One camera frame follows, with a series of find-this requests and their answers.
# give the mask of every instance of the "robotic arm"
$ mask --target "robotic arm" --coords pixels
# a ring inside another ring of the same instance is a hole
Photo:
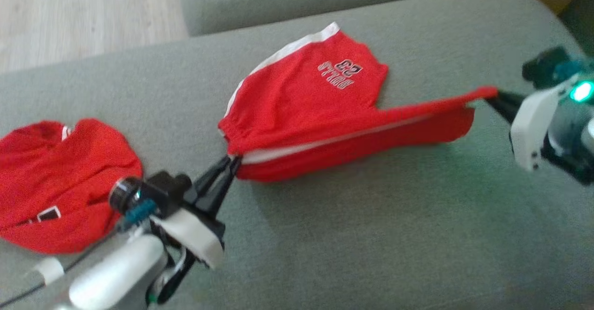
[[[225,225],[216,219],[240,159],[222,158],[199,179],[161,171],[142,181],[121,179],[110,205],[123,215],[127,244],[79,276],[54,310],[145,310],[163,304],[194,263],[223,261]],[[174,261],[169,249],[179,252]]]
[[[524,97],[500,91],[486,100],[511,124],[517,164],[533,171],[548,160],[589,185],[594,181],[594,60],[571,61],[563,48],[553,48],[525,63],[522,75],[537,92]]]
[[[537,92],[500,91],[486,100],[511,125],[517,164],[527,171],[543,160],[588,185],[594,181],[594,61],[571,61],[562,48],[543,52],[523,67]],[[79,276],[54,310],[145,310],[163,304],[194,263],[211,269],[223,260],[225,225],[216,219],[240,165],[225,157],[193,183],[161,171],[142,181],[119,181],[111,206],[124,218],[128,243]],[[174,261],[168,248],[179,251]]]

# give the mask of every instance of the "green led light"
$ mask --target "green led light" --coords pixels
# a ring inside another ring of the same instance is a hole
[[[569,94],[569,97],[578,103],[589,99],[594,94],[594,84],[592,82],[582,82]]]

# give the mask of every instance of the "white tape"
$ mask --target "white tape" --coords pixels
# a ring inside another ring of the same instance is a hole
[[[32,271],[38,271],[45,280],[45,285],[49,285],[64,275],[62,264],[54,257],[45,258],[35,265]]]

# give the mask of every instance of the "cable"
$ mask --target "cable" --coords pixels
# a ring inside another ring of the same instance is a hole
[[[104,242],[106,242],[110,238],[112,238],[114,234],[116,234],[116,232],[111,231],[110,233],[107,234],[107,236],[102,238],[100,241],[91,245],[91,247],[89,247],[78,258],[76,258],[75,261],[72,261],[72,263],[70,263],[70,265],[68,265],[68,266],[66,266],[66,268],[64,268],[64,273],[68,272],[69,270],[72,270],[74,268],[74,266],[78,265],[81,261],[83,261],[86,257],[88,257],[93,251],[95,251],[95,249],[97,249],[97,247],[99,247],[100,245],[104,244]],[[40,283],[40,284],[34,286],[33,288],[29,289],[28,291],[24,291],[23,293],[17,295],[16,297],[13,297],[11,299],[8,299],[8,300],[0,303],[0,309],[4,308],[5,306],[9,306],[10,304],[13,304],[15,302],[21,301],[22,299],[24,299],[26,297],[31,296],[33,293],[36,293],[37,291],[40,291],[41,289],[43,289],[43,287],[45,287],[45,283]]]

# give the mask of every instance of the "white stripe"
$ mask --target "white stripe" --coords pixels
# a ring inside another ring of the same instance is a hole
[[[68,137],[68,134],[69,134],[68,127],[63,126],[62,127],[62,141]]]
[[[382,132],[385,130],[398,128],[399,126],[406,126],[407,124],[419,122],[419,121],[425,120],[426,118],[429,118],[431,116],[432,115],[424,115],[424,116],[414,117],[414,118],[410,118],[405,121],[386,124],[384,126],[379,126],[377,128],[362,130],[360,132],[355,132],[355,133],[343,135],[340,137],[329,138],[329,139],[325,139],[323,141],[317,141],[317,142],[307,143],[307,144],[302,144],[302,145],[294,145],[293,147],[285,147],[285,148],[279,148],[279,149],[258,149],[258,150],[254,150],[250,153],[246,153],[243,156],[241,163],[242,164],[259,164],[261,162],[271,161],[271,160],[275,160],[277,158],[281,158],[281,157],[288,156],[291,154],[300,153],[300,152],[307,151],[310,149],[318,148],[318,147],[321,147],[322,145],[328,145],[328,144],[332,144],[332,143],[336,143],[336,142],[340,142],[340,141],[345,141],[347,139],[352,139],[352,138],[360,137],[363,135],[375,134],[377,132]]]
[[[252,70],[250,72],[250,75],[267,67],[268,65],[274,64],[274,63],[278,62],[279,60],[282,60],[283,58],[289,56],[290,54],[293,54],[294,52],[297,52],[299,49],[303,48],[304,46],[306,46],[310,43],[324,42],[325,40],[329,39],[330,37],[332,37],[333,35],[338,33],[339,30],[340,30],[340,28],[338,27],[338,25],[335,22],[333,22],[333,23],[329,24],[328,27],[324,28],[324,30],[322,30],[318,33],[306,35],[305,37],[302,37],[301,39],[298,39],[295,42],[291,42],[291,43],[285,45],[281,50],[278,50],[275,54],[273,54],[269,58],[266,58],[265,61],[263,61],[262,63],[259,63],[259,65],[254,70]],[[233,105],[233,102],[235,102],[235,97],[237,96],[237,91],[241,88],[241,85],[243,83],[244,83],[243,80],[239,82],[237,88],[235,89],[235,92],[233,92],[233,95],[231,96],[231,99],[229,99],[229,103],[227,104],[227,111],[225,112],[225,116],[227,116],[229,114],[229,111],[231,110],[231,106]]]

